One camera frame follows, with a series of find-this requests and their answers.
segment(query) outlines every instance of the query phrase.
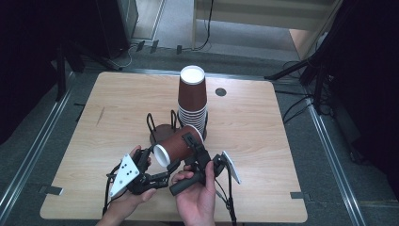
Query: table top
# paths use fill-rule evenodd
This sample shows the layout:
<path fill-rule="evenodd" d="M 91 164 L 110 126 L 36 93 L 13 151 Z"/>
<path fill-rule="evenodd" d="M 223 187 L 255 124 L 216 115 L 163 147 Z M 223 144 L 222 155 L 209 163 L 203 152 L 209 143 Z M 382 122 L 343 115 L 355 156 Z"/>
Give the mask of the table top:
<path fill-rule="evenodd" d="M 232 195 L 239 222 L 304 222 L 307 212 L 273 85 L 206 77 L 209 120 L 205 148 L 211 157 L 227 151 L 242 184 L 233 181 Z M 52 186 L 62 195 L 48 195 L 43 218 L 98 219 L 102 216 L 106 174 L 136 145 L 148 148 L 155 125 L 170 123 L 177 111 L 179 76 L 101 73 L 88 98 Z M 225 96 L 215 90 L 223 88 Z M 149 174 L 166 171 L 152 156 Z M 227 171 L 217 178 L 228 190 Z M 225 204 L 216 199 L 215 221 L 230 221 Z M 168 188 L 141 204 L 131 220 L 181 221 Z"/>

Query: human hand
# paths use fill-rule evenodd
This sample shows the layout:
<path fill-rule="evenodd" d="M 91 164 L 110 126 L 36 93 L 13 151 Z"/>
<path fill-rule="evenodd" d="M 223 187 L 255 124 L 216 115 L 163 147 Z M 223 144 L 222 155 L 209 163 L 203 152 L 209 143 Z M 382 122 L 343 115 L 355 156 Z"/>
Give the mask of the human hand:
<path fill-rule="evenodd" d="M 130 156 L 135 154 L 136 150 L 141 149 L 141 146 L 136 146 L 131 152 Z M 145 191 L 141 195 L 134 195 L 130 191 L 126 191 L 122 196 L 113 200 L 108 207 L 108 210 L 103 215 L 102 219 L 97 223 L 98 226 L 103 225 L 120 225 L 127 217 L 129 217 L 136 208 L 143 202 L 147 202 L 156 189 L 152 188 Z"/>
<path fill-rule="evenodd" d="M 176 184 L 182 179 L 193 177 L 194 172 L 190 170 L 189 166 L 185 166 L 184 171 L 173 176 L 172 183 Z M 186 226 L 215 225 L 216 188 L 213 161 L 206 165 L 205 174 L 205 186 L 195 183 L 176 195 L 177 211 Z"/>

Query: cup stack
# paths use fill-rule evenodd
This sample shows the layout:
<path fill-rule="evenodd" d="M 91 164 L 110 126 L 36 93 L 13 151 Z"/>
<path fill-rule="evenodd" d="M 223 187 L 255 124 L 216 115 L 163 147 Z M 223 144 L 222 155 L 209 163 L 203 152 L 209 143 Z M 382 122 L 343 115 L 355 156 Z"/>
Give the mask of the cup stack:
<path fill-rule="evenodd" d="M 180 73 L 178 118 L 181 126 L 192 125 L 203 135 L 207 117 L 205 72 L 198 66 L 187 66 Z"/>

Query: brown paper cup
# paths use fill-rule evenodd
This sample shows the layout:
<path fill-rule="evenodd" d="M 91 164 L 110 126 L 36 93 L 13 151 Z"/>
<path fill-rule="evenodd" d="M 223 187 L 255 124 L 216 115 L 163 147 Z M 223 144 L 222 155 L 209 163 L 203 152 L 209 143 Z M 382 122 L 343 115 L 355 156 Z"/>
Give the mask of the brown paper cup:
<path fill-rule="evenodd" d="M 187 66 L 180 73 L 178 102 L 186 111 L 196 112 L 206 106 L 205 72 L 198 66 Z"/>
<path fill-rule="evenodd" d="M 186 133 L 191 133 L 196 141 L 203 143 L 200 132 L 192 125 L 186 125 L 181 130 L 177 131 L 173 136 L 161 141 L 153 147 L 153 154 L 159 165 L 167 167 L 176 159 L 185 160 L 188 156 L 194 153 L 184 142 L 182 136 Z"/>

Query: gray carpet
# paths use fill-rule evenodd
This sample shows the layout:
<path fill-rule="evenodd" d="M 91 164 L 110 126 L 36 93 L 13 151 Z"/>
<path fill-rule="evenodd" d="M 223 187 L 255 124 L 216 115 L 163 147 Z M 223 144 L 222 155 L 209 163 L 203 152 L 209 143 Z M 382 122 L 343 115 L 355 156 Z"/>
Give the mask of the gray carpet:
<path fill-rule="evenodd" d="M 243 56 L 224 56 L 209 53 L 184 52 L 176 55 L 175 50 L 158 49 L 150 54 L 146 47 L 141 52 L 131 50 L 133 61 L 124 68 L 126 72 L 135 69 L 156 69 L 179 71 L 189 64 L 201 66 L 208 73 L 242 74 L 250 79 L 262 80 L 263 75 L 271 75 L 282 70 L 285 62 Z M 129 57 L 122 56 L 119 63 L 128 63 Z M 90 94 L 99 72 L 105 68 L 97 62 L 86 59 L 87 67 L 84 73 L 76 75 L 75 85 L 67 105 L 49 137 L 39 162 L 32 171 L 22 194 L 8 217 L 6 225 L 94 225 L 95 220 L 47 220 L 40 217 L 40 208 L 44 195 L 38 193 L 41 185 L 49 185 L 53 181 L 58 165 L 68 146 L 75 120 L 79 117 L 82 107 Z M 302 87 L 296 79 L 286 76 L 275 84 L 276 90 L 301 92 Z M 3 176 L 0 189 L 4 192 L 5 185 L 15 174 L 29 149 L 35 135 L 47 117 L 56 97 L 56 89 L 52 89 L 21 124 L 13 137 L 0 146 L 1 170 Z M 300 96 L 277 93 L 281 115 Z M 294 114 L 305 106 L 301 103 L 294 108 Z M 350 161 L 345 143 L 334 120 L 326 117 L 339 150 L 340 160 L 347 173 L 356 196 L 360 200 L 361 209 L 369 225 L 396 225 L 399 221 L 399 208 L 393 199 L 390 189 L 382 175 L 373 166 L 359 166 Z M 292 150 L 295 167 L 303 192 L 311 199 L 306 201 L 309 219 L 303 225 L 352 225 L 346 212 L 342 195 L 337 187 L 331 168 L 327 162 L 326 153 L 311 121 L 308 111 L 289 121 L 285 125 L 288 141 Z M 292 225 L 292 224 L 262 224 L 262 225 Z"/>

